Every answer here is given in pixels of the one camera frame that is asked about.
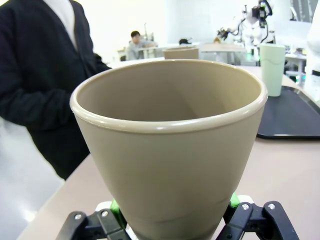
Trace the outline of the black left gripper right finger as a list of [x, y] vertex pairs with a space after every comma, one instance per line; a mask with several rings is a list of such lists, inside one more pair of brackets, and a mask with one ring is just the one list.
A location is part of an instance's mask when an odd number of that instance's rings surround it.
[[298, 240], [283, 206], [269, 201], [258, 206], [248, 195], [233, 193], [223, 215], [225, 225], [218, 240], [241, 240], [245, 233], [255, 233], [260, 240]]

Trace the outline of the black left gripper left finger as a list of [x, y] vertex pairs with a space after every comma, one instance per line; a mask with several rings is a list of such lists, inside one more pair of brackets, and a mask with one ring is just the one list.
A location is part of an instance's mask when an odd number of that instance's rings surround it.
[[87, 215], [83, 211], [71, 212], [63, 223], [59, 240], [133, 240], [128, 226], [115, 200], [101, 202]]

